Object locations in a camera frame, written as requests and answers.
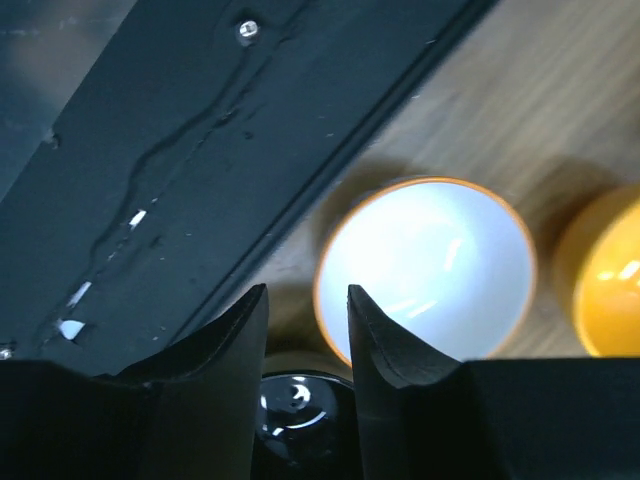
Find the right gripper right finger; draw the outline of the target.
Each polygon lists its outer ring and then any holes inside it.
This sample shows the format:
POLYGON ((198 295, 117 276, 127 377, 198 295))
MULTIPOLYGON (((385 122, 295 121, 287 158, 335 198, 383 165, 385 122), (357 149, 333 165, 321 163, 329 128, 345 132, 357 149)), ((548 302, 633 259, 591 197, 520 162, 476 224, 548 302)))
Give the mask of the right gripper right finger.
POLYGON ((639 362, 459 362, 348 289, 368 479, 635 479, 639 362))

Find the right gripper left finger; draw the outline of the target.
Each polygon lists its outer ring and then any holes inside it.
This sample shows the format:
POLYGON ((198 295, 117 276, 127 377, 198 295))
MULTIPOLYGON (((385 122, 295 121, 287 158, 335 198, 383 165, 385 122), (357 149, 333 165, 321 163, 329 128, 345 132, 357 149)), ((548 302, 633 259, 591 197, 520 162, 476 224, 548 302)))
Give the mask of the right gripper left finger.
POLYGON ((121 373, 49 361, 1 365, 5 479, 246 479, 268 291, 121 373))

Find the red floral bowl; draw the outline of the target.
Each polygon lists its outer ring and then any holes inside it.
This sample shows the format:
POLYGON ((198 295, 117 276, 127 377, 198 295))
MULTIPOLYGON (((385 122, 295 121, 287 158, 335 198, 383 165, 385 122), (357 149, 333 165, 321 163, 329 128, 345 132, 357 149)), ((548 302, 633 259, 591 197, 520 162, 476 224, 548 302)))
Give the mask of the red floral bowl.
POLYGON ((504 199, 456 178, 393 183, 351 209, 322 247, 313 308, 350 365, 347 290, 456 359, 496 355, 526 319, 538 276, 529 228, 504 199))

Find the orange bowl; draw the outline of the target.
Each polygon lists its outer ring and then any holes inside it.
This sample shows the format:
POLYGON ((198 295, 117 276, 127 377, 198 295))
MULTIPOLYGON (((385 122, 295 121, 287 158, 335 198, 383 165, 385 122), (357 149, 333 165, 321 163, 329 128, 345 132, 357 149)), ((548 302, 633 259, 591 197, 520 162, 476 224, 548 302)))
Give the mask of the orange bowl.
POLYGON ((637 184, 594 199, 569 223, 554 253, 552 279, 590 355, 639 355, 637 184))

